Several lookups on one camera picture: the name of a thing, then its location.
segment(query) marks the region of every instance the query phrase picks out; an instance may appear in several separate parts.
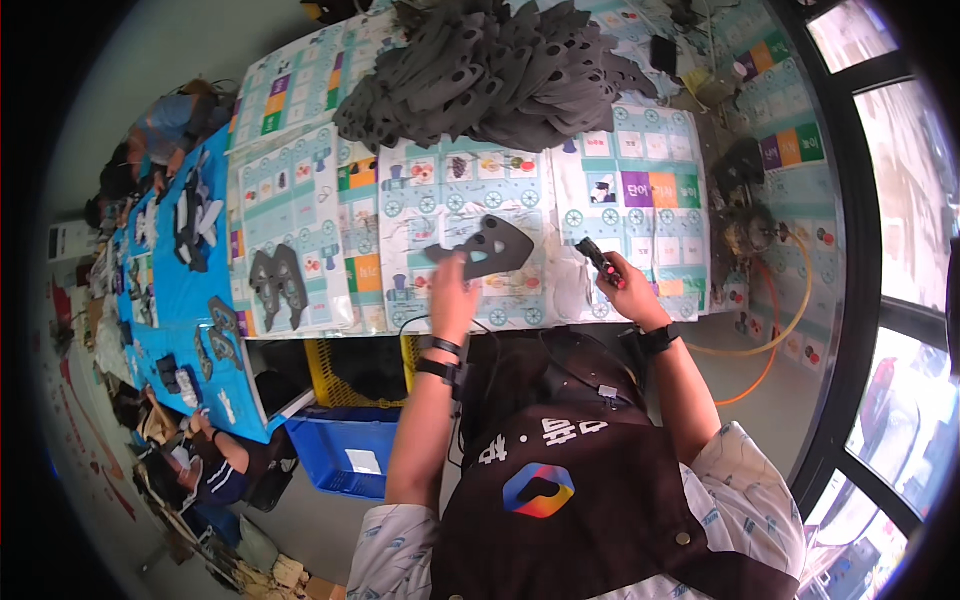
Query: brown apron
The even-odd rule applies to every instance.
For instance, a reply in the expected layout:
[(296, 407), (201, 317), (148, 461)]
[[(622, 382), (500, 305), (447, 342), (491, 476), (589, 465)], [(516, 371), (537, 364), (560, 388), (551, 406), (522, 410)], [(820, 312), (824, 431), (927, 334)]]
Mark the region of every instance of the brown apron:
[(586, 600), (660, 574), (716, 600), (793, 598), (789, 575), (707, 549), (671, 439), (649, 423), (634, 407), (538, 404), (471, 444), (431, 598)]

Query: face mask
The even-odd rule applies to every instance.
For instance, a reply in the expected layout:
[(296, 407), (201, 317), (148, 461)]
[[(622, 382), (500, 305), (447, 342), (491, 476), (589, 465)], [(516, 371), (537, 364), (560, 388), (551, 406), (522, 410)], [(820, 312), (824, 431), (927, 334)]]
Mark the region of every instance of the face mask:
[(181, 467), (190, 470), (190, 453), (186, 451), (186, 448), (179, 445), (171, 450), (170, 454), (180, 464)]

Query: yellow plastic crate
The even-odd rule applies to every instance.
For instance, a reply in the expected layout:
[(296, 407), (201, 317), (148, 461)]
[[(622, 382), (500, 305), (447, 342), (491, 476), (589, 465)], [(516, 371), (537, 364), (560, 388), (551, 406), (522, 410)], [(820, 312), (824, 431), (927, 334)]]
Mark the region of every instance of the yellow plastic crate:
[[(403, 374), (407, 380), (407, 392), (413, 390), (417, 359), (420, 358), (420, 336), (404, 335), (399, 338), (400, 353), (403, 356)], [(329, 408), (341, 406), (365, 406), (375, 408), (399, 408), (406, 400), (390, 402), (384, 398), (370, 399), (356, 393), (346, 381), (333, 372), (330, 363), (329, 340), (303, 340), (306, 358), (310, 365), (310, 377), (313, 379), (313, 391), (317, 403)]]

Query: white patterned shirt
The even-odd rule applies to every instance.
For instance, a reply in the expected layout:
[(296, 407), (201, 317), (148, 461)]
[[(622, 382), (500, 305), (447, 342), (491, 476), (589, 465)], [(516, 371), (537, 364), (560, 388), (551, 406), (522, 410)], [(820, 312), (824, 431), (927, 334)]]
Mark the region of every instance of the white patterned shirt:
[[(679, 465), (690, 512), (700, 519), (712, 552), (735, 551), (800, 578), (804, 525), (777, 469), (737, 422), (724, 425), (690, 467)], [(378, 506), (364, 517), (353, 553), (348, 600), (430, 597), (430, 565), (440, 520), (412, 504)], [(668, 575), (598, 596), (708, 599)]]

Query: apron logo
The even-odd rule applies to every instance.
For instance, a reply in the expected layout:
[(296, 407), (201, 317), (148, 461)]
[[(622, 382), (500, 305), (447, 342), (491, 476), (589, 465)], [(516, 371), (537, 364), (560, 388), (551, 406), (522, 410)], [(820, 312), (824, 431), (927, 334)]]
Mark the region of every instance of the apron logo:
[[(519, 501), (517, 497), (537, 477), (557, 484), (560, 489), (552, 496), (539, 495), (526, 503)], [(530, 463), (503, 485), (503, 508), (512, 513), (547, 518), (563, 508), (574, 492), (576, 488), (570, 479), (570, 472), (565, 468)]]

